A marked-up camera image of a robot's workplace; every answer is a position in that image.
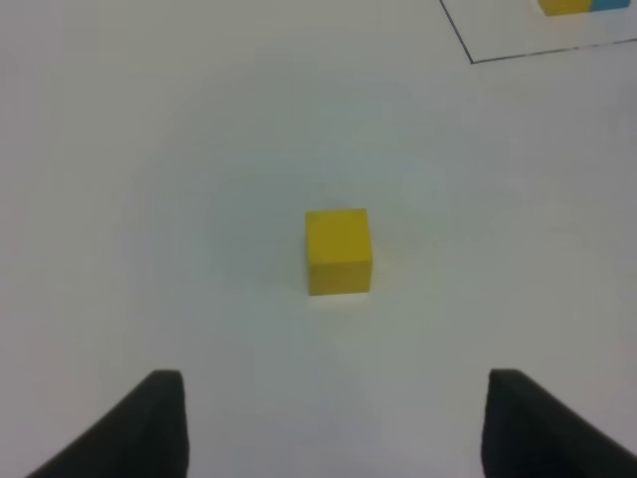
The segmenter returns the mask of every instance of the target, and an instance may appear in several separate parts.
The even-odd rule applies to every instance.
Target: white table
[[[0,474],[151,370],[191,473],[482,476],[492,367],[637,450],[635,45],[470,66],[435,0],[0,5]],[[366,207],[368,297],[304,212]]]

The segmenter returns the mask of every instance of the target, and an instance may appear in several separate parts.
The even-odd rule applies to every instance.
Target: yellow block
[[[539,6],[548,16],[590,12],[592,0],[538,0]]]
[[[371,239],[364,209],[306,214],[310,295],[369,292]]]

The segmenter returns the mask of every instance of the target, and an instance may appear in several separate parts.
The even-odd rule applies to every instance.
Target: black line
[[[596,44],[593,44],[593,45],[586,45],[586,46],[583,46],[583,47],[557,48],[555,50],[544,50],[544,51],[541,51],[541,52],[520,53],[519,55],[507,55],[507,56],[504,56],[504,57],[486,58],[484,60],[475,60],[475,61],[472,61],[472,65],[478,65],[480,63],[499,62],[501,60],[513,60],[513,59],[516,59],[516,58],[539,57],[540,55],[550,55],[552,53],[572,52],[572,51],[575,51],[575,50],[587,50],[587,49],[591,49],[591,48],[607,47],[609,45],[622,45],[624,43],[634,43],[634,42],[637,42],[637,38],[629,38],[628,40],[616,40],[614,42],[606,42],[606,43],[596,43]]]
[[[469,53],[469,50],[467,49],[467,45],[465,45],[465,41],[460,36],[460,32],[458,31],[456,24],[451,18],[451,15],[449,15],[449,10],[447,10],[447,6],[445,5],[445,2],[443,0],[440,0],[440,5],[442,6],[442,9],[445,11],[445,15],[447,15],[447,19],[449,20],[449,23],[451,23],[451,28],[453,28],[454,32],[456,32],[456,37],[458,37],[458,40],[460,40],[460,45],[462,45],[462,49],[465,51],[465,55],[467,55],[467,58],[469,59],[469,63],[473,65],[476,62],[474,62],[474,59],[471,58],[471,54]]]

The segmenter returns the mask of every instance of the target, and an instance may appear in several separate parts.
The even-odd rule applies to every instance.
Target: yellow cube
[[[591,5],[592,0],[539,0],[539,6],[547,16],[586,13]]]
[[[371,239],[364,209],[306,214],[310,295],[369,292]]]

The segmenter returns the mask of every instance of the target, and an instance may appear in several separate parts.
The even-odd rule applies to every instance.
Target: blue block
[[[626,8],[628,5],[630,5],[630,0],[593,0],[590,11],[614,10],[616,8]]]

